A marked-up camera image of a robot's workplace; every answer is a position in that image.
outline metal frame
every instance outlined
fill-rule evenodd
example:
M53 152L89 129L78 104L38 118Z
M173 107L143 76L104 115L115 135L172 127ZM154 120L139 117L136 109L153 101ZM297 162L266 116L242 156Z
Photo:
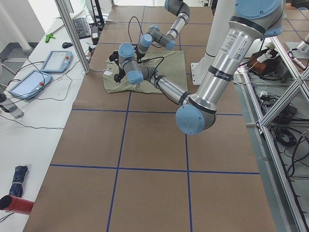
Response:
M298 230L300 232L306 232L306 225L305 222L302 219L301 213L297 207L297 203L295 201L293 191L291 189L290 183L287 180L285 176L285 170L281 164L280 155L278 154L274 141L273 136L271 132L268 130L266 126L268 126L273 119L279 115L279 113L290 104L290 102L293 100L293 98L298 94L299 91L301 91L307 100L309 104L309 87L306 85L305 80L309 78L309 69L307 69L303 74L300 74L295 65L292 63L291 59L288 57L286 51L282 47L281 43L279 42L277 37L271 38L271 41L274 43L278 53L280 54L282 60L286 64L287 68L291 72L292 77L294 78L294 82L291 84L291 86L286 90L286 92L279 98L278 101L274 104L274 106L265 114L263 115L260 104L256 98L254 89L252 85L247 85L248 91L250 94L250 97L253 101L253 105L255 107L257 116L258 116L258 124L260 127L260 132L264 134L265 139L267 141L269 150L271 152L274 164L276 166L281 184L283 186L286 198L288 200L289 206L291 208L291 211L293 213L296 225L298 227ZM248 74L246 73L246 70L241 67L242 69L242 75L245 79L246 83L250 83L250 78Z
M63 24L67 29L69 37L71 38L71 41L73 43L73 46L75 48L76 54L79 58L79 61L81 62L82 67L83 67L85 73L87 74L87 73L90 72L89 63L88 63L88 60L86 59L86 56L85 56L84 51L83 51L83 47L81 45L81 42L79 41L76 29L73 25L70 13L69 13L67 5L66 5L66 1L65 0L55 0L55 3L58 7L59 13L60 13L61 18L63 20Z

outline red cylinder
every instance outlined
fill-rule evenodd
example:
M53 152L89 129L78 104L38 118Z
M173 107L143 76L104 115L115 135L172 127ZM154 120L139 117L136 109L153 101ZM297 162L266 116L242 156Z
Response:
M29 215L33 204L34 202L22 199L20 197L6 195L0 199L0 210Z

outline blue joint cap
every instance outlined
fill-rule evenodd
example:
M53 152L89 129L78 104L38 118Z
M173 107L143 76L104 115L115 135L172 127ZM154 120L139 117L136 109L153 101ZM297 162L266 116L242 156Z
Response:
M131 85L140 84L144 80L143 74L137 70L129 71L126 77Z
M282 0L236 0L236 12L245 19L259 19L274 12Z
M153 37L150 34L144 34L141 38L141 45L144 47L150 47L150 45L153 43Z
M156 28L158 31L160 31L160 27L158 27L156 24L151 25L149 28Z
M130 43L123 43L119 46L118 54L121 57L129 58L134 56L134 53L135 53L134 47Z
M169 0L165 0L164 8L169 11Z
M172 50L172 49L174 48L174 46L175 46L175 41L174 41L174 40L171 40L171 41L169 41L169 43L165 46L165 48L166 48L167 50Z
M198 134L205 128L202 113L192 105L183 105L177 110L176 123L185 134Z
M267 30L264 34L264 38L280 35L282 30L283 30L283 27Z

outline white tag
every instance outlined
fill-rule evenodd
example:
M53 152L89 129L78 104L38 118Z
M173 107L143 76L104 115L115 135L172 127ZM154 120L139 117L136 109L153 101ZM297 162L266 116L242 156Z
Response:
M228 34L220 50L228 55L230 59L241 62L252 42L245 37Z
M112 75L112 72L106 70L103 74L110 76Z

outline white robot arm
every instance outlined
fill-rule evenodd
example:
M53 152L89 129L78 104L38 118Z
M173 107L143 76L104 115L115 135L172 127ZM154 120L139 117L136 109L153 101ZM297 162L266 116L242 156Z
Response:
M165 2L165 8L178 16L167 35L151 26L137 50L129 43L120 45L119 67L131 84L149 81L179 104L181 107L176 113L178 127L186 134L198 134L215 123L216 104L253 41L282 32L284 5L285 0L235 0L235 12L229 21L230 31L213 63L205 67L208 69L206 77L194 94L168 80L154 67L138 64L153 41L172 49L174 39L190 17L189 8L182 0Z

